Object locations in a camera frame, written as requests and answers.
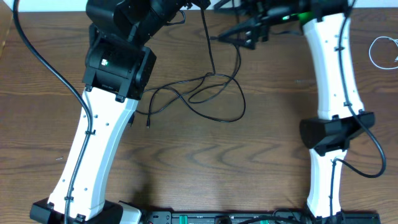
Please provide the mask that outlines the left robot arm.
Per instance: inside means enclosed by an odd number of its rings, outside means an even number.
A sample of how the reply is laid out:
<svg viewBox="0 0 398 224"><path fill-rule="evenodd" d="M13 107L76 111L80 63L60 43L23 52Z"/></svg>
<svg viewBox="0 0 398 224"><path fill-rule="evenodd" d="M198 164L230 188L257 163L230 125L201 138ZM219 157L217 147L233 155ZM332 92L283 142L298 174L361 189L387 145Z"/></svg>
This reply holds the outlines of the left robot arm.
<svg viewBox="0 0 398 224"><path fill-rule="evenodd" d="M146 46L188 0L88 1L90 47L78 95L82 110L63 173L48 198L32 205L40 223L139 223L142 211L105 199L121 136L142 97L156 57Z"/></svg>

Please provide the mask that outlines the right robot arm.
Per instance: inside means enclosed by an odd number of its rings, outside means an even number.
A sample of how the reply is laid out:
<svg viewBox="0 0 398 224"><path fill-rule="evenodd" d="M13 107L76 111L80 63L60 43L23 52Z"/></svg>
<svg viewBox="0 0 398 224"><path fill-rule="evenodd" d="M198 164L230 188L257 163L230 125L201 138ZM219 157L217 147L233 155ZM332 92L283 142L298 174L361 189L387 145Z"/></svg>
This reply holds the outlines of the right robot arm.
<svg viewBox="0 0 398 224"><path fill-rule="evenodd" d="M356 87L349 44L351 1L241 1L231 10L244 22L218 36L221 42L254 49L268 40L272 26L299 21L309 45L318 91L318 114L299 124L310 153L310 221L343 223L341 171L350 142L369 133L375 116L364 109Z"/></svg>

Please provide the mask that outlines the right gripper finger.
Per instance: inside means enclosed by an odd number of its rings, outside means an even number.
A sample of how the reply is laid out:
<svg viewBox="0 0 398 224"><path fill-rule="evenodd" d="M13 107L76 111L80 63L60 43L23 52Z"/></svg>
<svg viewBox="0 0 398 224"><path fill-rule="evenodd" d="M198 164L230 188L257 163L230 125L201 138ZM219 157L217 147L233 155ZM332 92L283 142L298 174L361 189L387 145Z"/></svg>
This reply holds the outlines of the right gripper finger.
<svg viewBox="0 0 398 224"><path fill-rule="evenodd" d="M255 33L247 32L244 35L244 38L231 39L231 43L237 45L239 47L244 47L249 50L254 50L256 48L256 44L259 41L258 36Z"/></svg>
<svg viewBox="0 0 398 224"><path fill-rule="evenodd" d="M218 40L225 42L258 42L264 40L264 23L254 16L222 32Z"/></svg>

